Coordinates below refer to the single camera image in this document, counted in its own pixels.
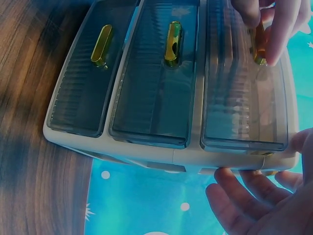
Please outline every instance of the drawer handle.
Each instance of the drawer handle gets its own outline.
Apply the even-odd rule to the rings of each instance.
[[[106,56],[112,41],[113,28],[112,25],[107,24],[102,27],[99,34],[96,45],[94,46],[93,52],[91,54],[91,61],[97,66],[104,66],[108,68],[106,64]]]
[[[262,22],[255,28],[249,30],[251,37],[251,53],[253,56],[253,60],[258,65],[265,65],[265,46],[266,46],[266,38],[264,34],[264,28]]]
[[[178,21],[171,22],[168,29],[166,51],[164,54],[164,61],[170,67],[174,67],[179,63],[181,38],[181,23]]]

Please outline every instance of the wood grain surface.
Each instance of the wood grain surface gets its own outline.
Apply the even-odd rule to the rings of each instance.
[[[79,235],[92,159],[48,143],[44,117],[91,0],[0,0],[0,235]]]

